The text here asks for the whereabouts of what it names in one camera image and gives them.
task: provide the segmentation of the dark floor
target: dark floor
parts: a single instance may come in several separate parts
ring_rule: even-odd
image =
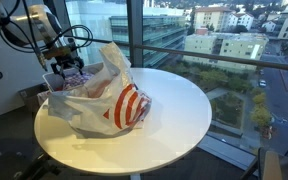
[[[19,108],[0,116],[0,152],[21,152],[26,159],[37,157],[41,149],[33,140],[32,114],[26,108]],[[56,164],[61,173],[58,178],[45,176],[47,179],[96,179],[128,180],[129,177],[103,177],[81,174],[80,172]],[[144,180],[235,180],[243,170],[229,164],[199,148],[181,160],[156,171],[141,174]]]

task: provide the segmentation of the plastic bag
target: plastic bag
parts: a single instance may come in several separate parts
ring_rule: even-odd
[[[151,99],[137,90],[130,62],[115,43],[100,49],[103,68],[83,86],[71,91],[52,92],[48,113],[74,128],[114,135],[142,121]]]

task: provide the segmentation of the car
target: car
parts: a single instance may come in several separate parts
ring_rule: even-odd
[[[266,87],[266,81],[265,81],[264,79],[260,79],[260,80],[258,81],[258,85],[259,85],[260,87]]]

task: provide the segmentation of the white round table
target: white round table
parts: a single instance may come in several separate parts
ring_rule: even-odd
[[[161,168],[196,147],[206,134],[212,110],[208,98],[178,75],[132,68],[134,82],[152,98],[143,129],[115,138],[85,138],[44,105],[35,119],[38,143],[55,160],[99,175],[131,175]]]

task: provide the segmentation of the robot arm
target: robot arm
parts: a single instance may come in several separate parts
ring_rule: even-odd
[[[17,0],[14,9],[10,14],[7,13],[0,2],[0,29],[5,39],[17,47],[31,46],[41,66],[46,70],[46,59],[55,57],[56,63],[51,64],[54,73],[61,74],[64,77],[63,69],[75,67],[81,69],[84,66],[83,60],[79,57],[73,57],[72,52],[77,48],[75,43],[66,43],[62,35],[68,30],[62,32],[62,28],[57,18],[50,12],[45,5],[26,6],[25,15],[12,16],[12,13],[18,7],[20,0]],[[45,46],[38,47],[37,42],[43,41]]]

